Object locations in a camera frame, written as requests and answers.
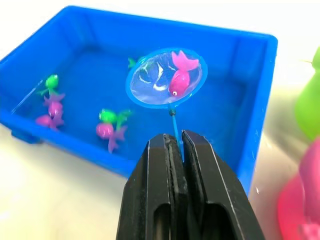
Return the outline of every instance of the green toy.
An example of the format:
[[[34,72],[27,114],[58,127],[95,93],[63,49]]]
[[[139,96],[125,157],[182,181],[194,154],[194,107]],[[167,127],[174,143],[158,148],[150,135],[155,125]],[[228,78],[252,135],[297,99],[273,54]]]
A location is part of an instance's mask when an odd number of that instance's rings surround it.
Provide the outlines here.
[[[54,74],[49,76],[46,81],[45,81],[45,87],[46,89],[43,91],[39,91],[38,94],[40,94],[41,96],[43,96],[46,92],[49,92],[49,94],[58,94],[55,91],[55,88],[58,86],[59,83],[59,77],[58,75]]]
[[[128,57],[128,61],[129,61],[128,69],[133,68],[137,64],[136,61],[131,57]]]
[[[315,73],[298,97],[294,113],[302,131],[313,141],[320,135],[320,47],[313,57],[312,67]]]
[[[118,115],[113,111],[102,109],[99,113],[99,119],[105,124],[116,124],[116,130],[119,130],[124,122],[128,120],[128,117],[132,115],[132,111],[125,110]]]
[[[138,61],[135,61],[133,58],[128,57],[128,61],[129,61],[128,69],[133,68],[137,64],[137,62],[140,62],[142,59],[144,59],[144,56],[140,57]]]

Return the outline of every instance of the green fish head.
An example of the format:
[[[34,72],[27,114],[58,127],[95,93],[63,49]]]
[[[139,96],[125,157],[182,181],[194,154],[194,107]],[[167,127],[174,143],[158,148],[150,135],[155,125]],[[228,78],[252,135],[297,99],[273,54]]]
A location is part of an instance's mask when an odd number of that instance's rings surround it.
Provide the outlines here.
[[[55,89],[58,86],[58,82],[59,82],[59,77],[58,75],[51,75],[50,77],[47,78],[47,80],[45,81],[45,86],[48,89]]]
[[[99,119],[103,123],[113,124],[117,121],[117,115],[113,111],[102,109],[102,111],[99,114]]]

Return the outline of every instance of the blue plastic tub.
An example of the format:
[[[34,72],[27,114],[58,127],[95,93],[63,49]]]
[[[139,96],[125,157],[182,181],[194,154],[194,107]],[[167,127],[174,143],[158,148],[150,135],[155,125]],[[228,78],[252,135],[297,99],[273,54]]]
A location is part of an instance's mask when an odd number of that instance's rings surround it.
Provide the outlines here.
[[[147,141],[174,134],[167,110],[133,103],[126,94],[128,57],[185,48],[208,65],[203,87],[177,108],[177,126],[204,135],[248,193],[275,65],[271,35],[70,6],[0,62],[0,122],[28,143],[46,141],[128,177]],[[58,74],[65,124],[35,123],[47,113],[44,81]],[[126,141],[113,154],[97,137],[101,109],[134,111]]]

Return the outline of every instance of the white table surface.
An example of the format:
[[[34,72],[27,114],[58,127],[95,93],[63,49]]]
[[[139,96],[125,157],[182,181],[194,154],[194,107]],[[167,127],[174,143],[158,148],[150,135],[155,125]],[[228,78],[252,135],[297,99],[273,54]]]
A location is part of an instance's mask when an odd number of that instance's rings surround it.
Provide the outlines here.
[[[210,2],[3,0],[0,59],[67,5],[275,35],[278,56],[249,199],[266,239],[280,240],[276,199],[308,146],[293,106],[313,74],[302,60],[310,61],[320,45],[320,5]],[[115,239],[125,183],[125,178],[49,145],[12,138],[0,126],[1,240]]]

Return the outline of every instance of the pink fish tail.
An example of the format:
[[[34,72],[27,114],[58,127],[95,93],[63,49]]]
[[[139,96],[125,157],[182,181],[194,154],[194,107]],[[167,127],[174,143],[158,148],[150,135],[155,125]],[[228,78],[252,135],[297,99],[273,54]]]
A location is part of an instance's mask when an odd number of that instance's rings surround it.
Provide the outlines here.
[[[60,102],[62,99],[65,98],[65,96],[66,96],[65,93],[62,93],[62,94],[54,94],[53,93],[53,94],[50,95],[50,100],[52,102]]]
[[[48,115],[42,115],[40,117],[38,117],[35,122],[41,126],[44,126],[44,127],[49,127],[52,120],[51,120],[51,117],[48,116]]]
[[[191,71],[199,66],[198,59],[188,59],[182,50],[179,51],[178,55],[173,51],[171,56],[173,64],[183,72]]]
[[[58,131],[57,126],[54,125],[53,123],[50,125],[50,128],[51,128],[52,130]]]
[[[49,106],[50,104],[54,103],[54,102],[60,102],[62,99],[64,99],[66,96],[65,93],[62,94],[51,94],[49,98],[46,98],[46,96],[44,96],[44,103],[43,105],[45,106]]]
[[[113,134],[114,139],[124,141],[125,140],[125,132],[126,132],[127,128],[128,128],[128,126],[123,126],[119,130],[115,131]]]
[[[47,106],[50,106],[50,104],[51,104],[50,99],[46,98],[46,96],[44,96],[43,98],[44,98],[44,103],[43,103],[43,105],[46,106],[46,107],[47,107]]]
[[[62,120],[62,116],[61,115],[55,115],[52,119],[52,124],[54,126],[61,126],[65,123],[65,121]]]
[[[108,151],[109,153],[112,154],[112,152],[114,151],[114,149],[117,149],[119,146],[116,143],[116,139],[114,137],[110,137],[109,138],[109,143],[108,143]]]

